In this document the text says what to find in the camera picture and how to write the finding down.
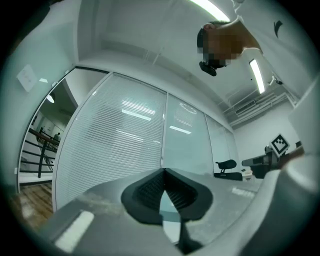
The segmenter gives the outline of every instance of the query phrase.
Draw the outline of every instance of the floor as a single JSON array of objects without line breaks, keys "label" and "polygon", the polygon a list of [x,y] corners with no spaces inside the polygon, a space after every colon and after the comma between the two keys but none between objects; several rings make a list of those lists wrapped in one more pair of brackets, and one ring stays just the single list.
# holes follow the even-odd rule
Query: floor
[{"label": "floor", "polygon": [[53,214],[52,183],[28,185],[12,198],[12,209],[25,225],[38,230]]}]

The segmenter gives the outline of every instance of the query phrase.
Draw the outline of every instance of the railing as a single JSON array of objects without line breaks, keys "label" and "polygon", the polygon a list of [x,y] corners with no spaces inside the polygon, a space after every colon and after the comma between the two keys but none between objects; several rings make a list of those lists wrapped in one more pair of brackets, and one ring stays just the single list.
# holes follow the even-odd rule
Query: railing
[{"label": "railing", "polygon": [[[59,146],[59,141],[57,141],[55,139],[51,139],[52,137],[50,137],[50,136],[49,136],[50,138],[48,138],[47,137],[48,135],[45,136],[39,132],[36,132],[35,130],[33,130],[31,128],[29,129],[28,132],[35,135],[37,141],[39,141],[39,142],[41,141],[40,143],[42,144],[42,146],[35,144],[31,141],[28,141],[28,140],[25,140],[24,142],[40,148],[41,154],[37,154],[37,153],[30,152],[27,150],[22,150],[22,152],[29,154],[29,155],[40,157],[40,160],[39,160],[39,162],[21,160],[20,162],[24,163],[24,164],[38,165],[38,170],[20,170],[20,173],[31,173],[31,174],[38,173],[38,178],[41,178],[41,173],[52,173],[53,172],[52,166],[54,166],[53,164],[50,163],[50,159],[55,159],[55,157],[49,157],[49,156],[45,155],[45,151],[47,150],[47,151],[51,151],[51,152],[56,153],[57,148]],[[48,166],[50,168],[50,171],[42,171],[43,166]]]}]

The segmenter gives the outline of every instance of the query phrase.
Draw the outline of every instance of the chair backrest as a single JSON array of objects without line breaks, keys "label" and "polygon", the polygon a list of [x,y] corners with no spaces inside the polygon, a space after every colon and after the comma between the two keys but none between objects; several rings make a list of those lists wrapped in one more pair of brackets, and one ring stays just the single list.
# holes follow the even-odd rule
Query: chair backrest
[{"label": "chair backrest", "polygon": [[230,173],[214,173],[213,176],[219,179],[241,181],[242,174],[240,172],[230,172]]},{"label": "chair backrest", "polygon": [[236,161],[232,160],[232,159],[224,161],[224,162],[215,162],[215,163],[218,164],[218,166],[221,170],[232,169],[237,166]]}]

